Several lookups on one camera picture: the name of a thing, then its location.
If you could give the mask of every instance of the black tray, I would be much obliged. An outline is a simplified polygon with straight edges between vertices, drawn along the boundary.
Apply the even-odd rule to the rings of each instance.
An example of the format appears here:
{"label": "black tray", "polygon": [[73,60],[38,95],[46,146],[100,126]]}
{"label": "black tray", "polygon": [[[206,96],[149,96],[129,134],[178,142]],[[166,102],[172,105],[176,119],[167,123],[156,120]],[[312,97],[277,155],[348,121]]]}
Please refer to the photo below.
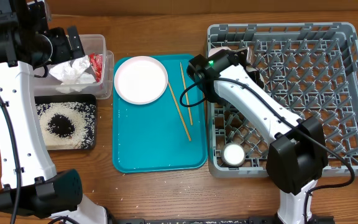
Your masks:
{"label": "black tray", "polygon": [[[92,114],[94,116],[94,132],[93,134],[89,132],[90,138],[93,139],[93,142],[91,144],[88,144],[86,147],[82,147],[75,150],[93,149],[96,145],[96,118],[97,118],[97,105],[96,105],[96,98],[94,95],[78,94],[78,95],[54,95],[54,96],[35,97],[36,106],[41,104],[49,104],[49,103],[69,103],[69,102],[85,103],[86,105],[95,105],[95,111],[94,114]],[[74,150],[74,149],[54,149],[51,151],[61,151],[61,150]]]}

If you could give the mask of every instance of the clear plastic bin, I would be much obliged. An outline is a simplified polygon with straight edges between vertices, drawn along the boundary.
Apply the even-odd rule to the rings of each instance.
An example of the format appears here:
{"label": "clear plastic bin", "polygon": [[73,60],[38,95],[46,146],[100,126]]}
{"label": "clear plastic bin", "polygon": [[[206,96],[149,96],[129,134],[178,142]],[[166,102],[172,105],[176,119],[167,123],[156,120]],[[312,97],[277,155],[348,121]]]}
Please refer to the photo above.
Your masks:
{"label": "clear plastic bin", "polygon": [[[69,94],[92,94],[98,100],[104,100],[111,96],[112,91],[112,76],[114,70],[114,55],[111,51],[106,50],[106,41],[102,35],[90,34],[80,35],[81,43],[84,48],[85,55],[92,53],[103,55],[103,67],[102,77],[97,83],[88,84],[73,84],[73,85],[61,85],[61,81],[55,77],[48,75],[47,78],[35,78],[34,80],[34,95],[35,96],[52,96],[63,95],[61,89],[67,89],[68,91],[73,87],[84,87],[81,91],[72,91]],[[42,68],[37,69],[37,75],[43,75],[44,70]],[[89,67],[85,72],[94,74],[92,68]]]}

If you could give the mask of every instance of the crumpled tissue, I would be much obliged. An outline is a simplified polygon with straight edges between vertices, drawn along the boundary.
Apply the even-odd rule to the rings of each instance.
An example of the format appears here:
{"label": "crumpled tissue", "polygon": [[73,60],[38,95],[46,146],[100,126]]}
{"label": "crumpled tissue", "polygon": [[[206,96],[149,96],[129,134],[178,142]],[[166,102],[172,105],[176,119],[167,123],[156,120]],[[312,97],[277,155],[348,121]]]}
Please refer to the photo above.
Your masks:
{"label": "crumpled tissue", "polygon": [[[61,85],[87,84],[96,82],[93,75],[86,73],[85,70],[91,65],[88,56],[74,60],[73,65],[70,62],[60,63],[49,70],[49,74],[61,81]],[[73,91],[80,92],[86,86],[76,87],[58,87],[57,91],[61,93],[71,93]]]}

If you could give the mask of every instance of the red wrapper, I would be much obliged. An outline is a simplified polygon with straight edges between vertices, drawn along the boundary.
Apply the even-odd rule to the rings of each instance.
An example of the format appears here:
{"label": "red wrapper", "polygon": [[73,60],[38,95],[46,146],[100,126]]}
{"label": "red wrapper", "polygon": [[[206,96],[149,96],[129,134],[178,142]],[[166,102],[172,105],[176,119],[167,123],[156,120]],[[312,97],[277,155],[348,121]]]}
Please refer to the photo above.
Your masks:
{"label": "red wrapper", "polygon": [[89,61],[91,62],[91,66],[95,75],[96,82],[99,82],[102,79],[102,64],[103,64],[103,56],[102,55],[89,55]]}

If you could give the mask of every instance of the chopstick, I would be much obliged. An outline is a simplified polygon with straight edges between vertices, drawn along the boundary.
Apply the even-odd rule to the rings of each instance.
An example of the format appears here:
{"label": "chopstick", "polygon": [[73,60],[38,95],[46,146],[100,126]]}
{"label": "chopstick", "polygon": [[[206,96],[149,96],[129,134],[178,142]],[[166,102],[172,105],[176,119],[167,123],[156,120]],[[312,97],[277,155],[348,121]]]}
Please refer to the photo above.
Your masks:
{"label": "chopstick", "polygon": [[178,106],[177,99],[175,98],[175,94],[173,94],[173,90],[172,90],[171,84],[170,84],[169,82],[168,82],[168,86],[169,86],[169,89],[171,90],[171,94],[172,94],[173,101],[175,102],[175,105],[177,106],[178,113],[179,113],[181,122],[183,123],[183,127],[185,128],[187,137],[189,138],[189,141],[191,141],[191,137],[190,137],[189,131],[187,130],[185,120],[183,119],[183,116],[181,115],[181,112],[180,112],[180,109],[179,109],[179,106]]}
{"label": "chopstick", "polygon": [[[185,90],[186,90],[186,88],[187,88],[186,81],[185,81],[185,76],[183,74],[183,67],[181,66],[181,62],[180,62],[180,71],[181,71],[181,79],[183,80],[183,87],[185,87]],[[187,96],[187,93],[185,95],[186,95],[187,105],[189,105],[189,97]],[[193,118],[191,117],[191,110],[190,110],[190,108],[187,108],[187,110],[189,111],[190,125],[193,125]]]}

